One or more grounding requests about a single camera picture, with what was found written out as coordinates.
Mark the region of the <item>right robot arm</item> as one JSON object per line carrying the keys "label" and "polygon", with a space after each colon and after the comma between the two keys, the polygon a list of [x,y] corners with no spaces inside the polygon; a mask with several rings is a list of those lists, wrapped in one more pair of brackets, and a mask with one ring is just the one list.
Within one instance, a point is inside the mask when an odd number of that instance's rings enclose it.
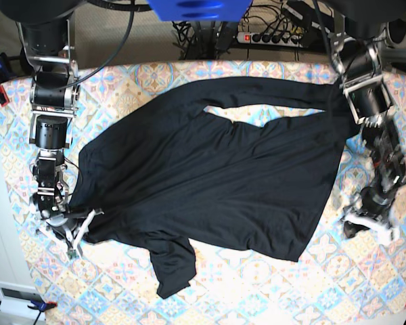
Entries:
{"label": "right robot arm", "polygon": [[32,166],[37,191],[30,206],[46,224],[40,231],[52,231],[66,248],[76,248],[84,234],[77,214],[70,212],[70,191],[64,180],[64,150],[72,143],[80,91],[74,37],[78,5],[78,1],[0,1],[0,12],[18,27],[26,61],[34,73],[29,142],[38,149]]}

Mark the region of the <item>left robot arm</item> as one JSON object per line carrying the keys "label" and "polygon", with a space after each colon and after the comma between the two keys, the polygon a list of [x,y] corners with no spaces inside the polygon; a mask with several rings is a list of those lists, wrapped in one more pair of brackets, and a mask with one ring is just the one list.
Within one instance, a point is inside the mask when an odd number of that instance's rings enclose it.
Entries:
{"label": "left robot arm", "polygon": [[374,178],[343,208],[344,235],[363,230],[377,234],[388,246],[400,229],[390,218],[399,188],[406,185],[406,163],[390,108],[396,106],[384,81],[389,62],[406,62],[406,49],[390,48],[389,24],[406,14],[406,1],[326,1],[334,11],[334,31],[324,37],[328,58],[338,74],[338,87],[346,98],[361,138],[369,150]]}

